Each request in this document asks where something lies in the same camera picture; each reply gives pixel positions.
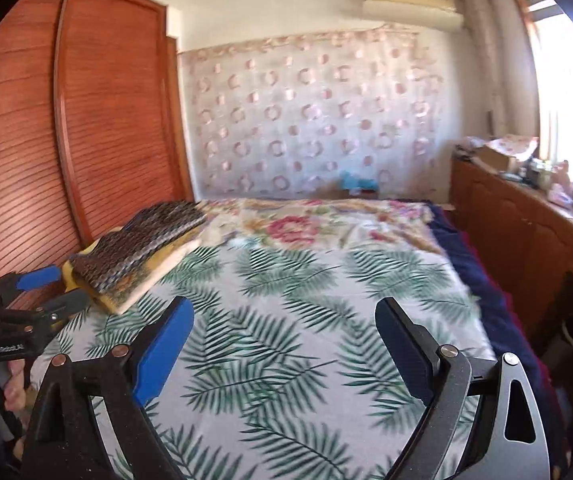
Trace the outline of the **pink figurine on sill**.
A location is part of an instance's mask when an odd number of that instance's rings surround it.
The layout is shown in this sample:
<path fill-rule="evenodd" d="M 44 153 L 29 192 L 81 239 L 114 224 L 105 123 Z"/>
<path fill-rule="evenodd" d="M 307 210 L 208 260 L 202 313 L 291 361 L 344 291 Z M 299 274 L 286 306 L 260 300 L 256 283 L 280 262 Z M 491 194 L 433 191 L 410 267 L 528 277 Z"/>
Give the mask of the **pink figurine on sill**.
<path fill-rule="evenodd" d="M 565 209 L 573 208 L 572 185 L 569 177 L 569 162 L 563 160 L 552 167 L 547 200 Z"/>

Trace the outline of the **floral quilt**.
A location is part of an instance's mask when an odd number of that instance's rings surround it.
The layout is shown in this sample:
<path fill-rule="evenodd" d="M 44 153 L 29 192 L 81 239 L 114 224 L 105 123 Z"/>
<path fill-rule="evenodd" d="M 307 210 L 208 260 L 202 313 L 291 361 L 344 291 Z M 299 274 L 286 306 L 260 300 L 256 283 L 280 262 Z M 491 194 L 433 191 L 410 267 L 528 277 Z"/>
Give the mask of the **floral quilt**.
<path fill-rule="evenodd" d="M 399 200 L 202 200 L 207 246 L 288 250 L 385 248 L 442 255 L 428 205 Z"/>

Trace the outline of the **navy blue blanket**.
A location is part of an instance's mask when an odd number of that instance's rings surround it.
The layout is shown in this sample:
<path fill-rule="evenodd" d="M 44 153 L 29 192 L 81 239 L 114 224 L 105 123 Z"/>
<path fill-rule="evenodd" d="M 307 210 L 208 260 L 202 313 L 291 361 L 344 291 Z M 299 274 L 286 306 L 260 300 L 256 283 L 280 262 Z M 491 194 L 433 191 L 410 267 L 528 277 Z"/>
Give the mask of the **navy blue blanket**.
<path fill-rule="evenodd" d="M 555 389 L 550 383 L 549 371 L 526 339 L 512 309 L 510 295 L 489 276 L 467 234 L 453 226 L 441 207 L 432 203 L 427 203 L 427 206 L 433 214 L 429 222 L 432 234 L 445 250 L 460 280 L 469 287 L 473 296 L 479 298 L 482 324 L 494 352 L 500 356 L 511 351 L 523 364 L 543 420 L 550 465 L 567 468 L 565 430 Z"/>

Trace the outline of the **yellow plush toy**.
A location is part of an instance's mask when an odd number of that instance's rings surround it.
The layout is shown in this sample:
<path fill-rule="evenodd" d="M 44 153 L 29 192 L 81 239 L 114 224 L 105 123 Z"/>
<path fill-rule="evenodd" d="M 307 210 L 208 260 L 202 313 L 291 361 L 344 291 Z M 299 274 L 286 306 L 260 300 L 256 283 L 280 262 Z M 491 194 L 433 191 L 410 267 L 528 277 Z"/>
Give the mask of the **yellow plush toy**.
<path fill-rule="evenodd" d="M 81 275 L 74 270 L 72 263 L 72 258 L 74 256 L 85 256 L 90 254 L 96 249 L 96 245 L 99 244 L 99 240 L 95 240 L 88 247 L 81 249 L 80 252 L 75 252 L 70 256 L 61 266 L 62 281 L 64 283 L 65 291 L 71 292 L 74 289 L 84 289 L 90 295 L 93 295 L 96 291 L 91 287 L 91 285 L 81 277 Z"/>

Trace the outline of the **wooden sideboard cabinet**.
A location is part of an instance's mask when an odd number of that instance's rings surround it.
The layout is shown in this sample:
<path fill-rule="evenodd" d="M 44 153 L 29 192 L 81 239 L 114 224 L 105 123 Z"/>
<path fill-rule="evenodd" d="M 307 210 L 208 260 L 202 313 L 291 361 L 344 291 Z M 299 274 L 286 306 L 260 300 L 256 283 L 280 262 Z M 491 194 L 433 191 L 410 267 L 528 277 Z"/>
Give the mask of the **wooden sideboard cabinet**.
<path fill-rule="evenodd" d="M 458 157 L 449 203 L 455 225 L 511 296 L 527 339 L 541 348 L 573 313 L 573 212 Z"/>

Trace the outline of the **pink circle sheer curtain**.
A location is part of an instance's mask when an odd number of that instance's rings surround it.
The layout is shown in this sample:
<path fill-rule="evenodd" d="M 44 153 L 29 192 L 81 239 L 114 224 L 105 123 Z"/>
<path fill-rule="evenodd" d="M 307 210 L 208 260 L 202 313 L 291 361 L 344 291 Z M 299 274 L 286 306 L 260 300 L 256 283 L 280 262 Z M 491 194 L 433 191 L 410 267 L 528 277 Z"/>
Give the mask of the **pink circle sheer curtain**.
<path fill-rule="evenodd" d="M 349 180 L 383 197 L 446 192 L 444 78 L 416 30 L 265 38 L 179 61 L 201 196 L 333 196 Z"/>

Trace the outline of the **white wall air conditioner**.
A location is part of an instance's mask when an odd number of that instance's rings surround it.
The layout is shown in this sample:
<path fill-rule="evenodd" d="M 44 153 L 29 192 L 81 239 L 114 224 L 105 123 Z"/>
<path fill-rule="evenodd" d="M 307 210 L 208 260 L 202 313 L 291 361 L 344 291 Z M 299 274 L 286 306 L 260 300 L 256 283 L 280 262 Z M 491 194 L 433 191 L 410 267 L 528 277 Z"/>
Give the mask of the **white wall air conditioner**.
<path fill-rule="evenodd" d="M 465 24 L 456 0 L 365 0 L 366 18 L 457 32 Z"/>

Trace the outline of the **window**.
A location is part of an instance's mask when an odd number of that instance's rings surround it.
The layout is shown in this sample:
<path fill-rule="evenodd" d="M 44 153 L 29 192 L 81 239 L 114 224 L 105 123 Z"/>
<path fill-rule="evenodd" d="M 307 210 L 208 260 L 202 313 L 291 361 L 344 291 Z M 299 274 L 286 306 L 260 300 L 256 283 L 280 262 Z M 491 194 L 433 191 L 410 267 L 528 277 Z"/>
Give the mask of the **window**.
<path fill-rule="evenodd" d="M 515 0 L 534 60 L 539 154 L 567 162 L 573 179 L 573 22 L 555 0 Z"/>

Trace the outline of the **wooden louvered wardrobe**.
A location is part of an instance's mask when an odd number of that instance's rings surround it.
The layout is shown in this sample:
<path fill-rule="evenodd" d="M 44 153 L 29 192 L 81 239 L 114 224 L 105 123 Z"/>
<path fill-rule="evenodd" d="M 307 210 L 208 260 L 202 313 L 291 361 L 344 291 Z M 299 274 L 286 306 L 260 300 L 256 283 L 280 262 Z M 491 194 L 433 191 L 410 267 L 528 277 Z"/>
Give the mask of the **wooden louvered wardrobe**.
<path fill-rule="evenodd" d="M 193 195 L 176 43 L 151 0 L 20 0 L 0 23 L 0 278 Z"/>

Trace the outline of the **navy patterned silk shirt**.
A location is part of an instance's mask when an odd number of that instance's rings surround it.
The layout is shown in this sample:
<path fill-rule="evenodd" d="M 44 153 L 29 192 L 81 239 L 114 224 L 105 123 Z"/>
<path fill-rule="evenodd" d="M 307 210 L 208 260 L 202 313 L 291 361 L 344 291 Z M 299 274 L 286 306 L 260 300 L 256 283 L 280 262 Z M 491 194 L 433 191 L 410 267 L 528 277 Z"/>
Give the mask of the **navy patterned silk shirt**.
<path fill-rule="evenodd" d="M 70 263 L 96 292 L 107 292 L 154 252 L 205 221 L 195 203 L 158 203 L 140 210 L 122 229 L 101 236 L 88 254 L 71 256 Z"/>

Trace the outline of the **palm leaf bedsheet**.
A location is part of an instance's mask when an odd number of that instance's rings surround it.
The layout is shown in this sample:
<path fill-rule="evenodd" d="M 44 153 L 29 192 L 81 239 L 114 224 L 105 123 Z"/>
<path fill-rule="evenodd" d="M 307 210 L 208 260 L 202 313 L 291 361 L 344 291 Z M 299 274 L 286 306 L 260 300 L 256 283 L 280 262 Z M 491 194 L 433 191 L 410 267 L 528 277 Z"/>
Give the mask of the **palm leaf bedsheet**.
<path fill-rule="evenodd" d="M 76 315 L 36 359 L 32 383 L 59 353 L 100 358 L 133 341 L 176 296 L 194 305 L 193 330 L 146 412 L 189 479 L 383 478 L 424 410 L 375 326 L 384 297 L 441 344 L 494 355 L 444 256 L 201 247 L 125 314 Z"/>

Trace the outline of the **blue toy at headboard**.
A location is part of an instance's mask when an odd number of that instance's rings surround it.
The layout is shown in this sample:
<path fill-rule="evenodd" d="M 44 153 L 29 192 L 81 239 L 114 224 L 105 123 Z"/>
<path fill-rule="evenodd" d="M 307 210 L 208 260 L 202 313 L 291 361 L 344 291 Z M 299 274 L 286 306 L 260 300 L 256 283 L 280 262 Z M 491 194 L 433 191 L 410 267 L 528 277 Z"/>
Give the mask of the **blue toy at headboard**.
<path fill-rule="evenodd" d="M 341 173 L 341 190 L 349 197 L 378 198 L 379 184 L 373 179 L 367 179 L 348 171 Z"/>

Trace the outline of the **mustard patterned folded cloth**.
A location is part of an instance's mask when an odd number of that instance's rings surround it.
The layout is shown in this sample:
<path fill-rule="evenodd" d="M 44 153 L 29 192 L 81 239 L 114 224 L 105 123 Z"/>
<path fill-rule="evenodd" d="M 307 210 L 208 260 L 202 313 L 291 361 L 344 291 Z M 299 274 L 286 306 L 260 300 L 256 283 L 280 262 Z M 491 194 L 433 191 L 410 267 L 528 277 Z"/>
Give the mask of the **mustard patterned folded cloth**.
<path fill-rule="evenodd" d="M 161 278 L 178 266 L 184 257 L 201 245 L 203 230 L 204 226 L 197 226 L 160 248 L 148 260 L 120 278 L 107 292 L 96 291 L 93 295 L 87 292 L 91 303 L 106 313 L 124 314 Z"/>

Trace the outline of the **cardboard box on sideboard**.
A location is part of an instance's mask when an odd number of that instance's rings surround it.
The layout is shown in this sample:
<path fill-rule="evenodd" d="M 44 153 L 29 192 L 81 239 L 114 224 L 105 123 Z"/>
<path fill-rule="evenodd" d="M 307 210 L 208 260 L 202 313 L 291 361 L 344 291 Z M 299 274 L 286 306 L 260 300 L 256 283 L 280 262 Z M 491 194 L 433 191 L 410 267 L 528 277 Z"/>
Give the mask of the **cardboard box on sideboard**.
<path fill-rule="evenodd" d="M 475 153 L 475 159 L 497 172 L 516 172 L 538 148 L 537 136 L 508 134 L 485 143 Z"/>

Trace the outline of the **beige window drape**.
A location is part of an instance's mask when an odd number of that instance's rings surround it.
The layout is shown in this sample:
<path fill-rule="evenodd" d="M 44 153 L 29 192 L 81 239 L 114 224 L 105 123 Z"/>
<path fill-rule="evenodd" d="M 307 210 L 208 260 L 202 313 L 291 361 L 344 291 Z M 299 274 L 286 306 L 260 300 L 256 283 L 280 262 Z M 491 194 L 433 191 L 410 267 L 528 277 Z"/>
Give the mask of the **beige window drape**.
<path fill-rule="evenodd" d="M 531 43 L 518 0 L 462 0 L 479 56 L 489 135 L 539 135 Z"/>

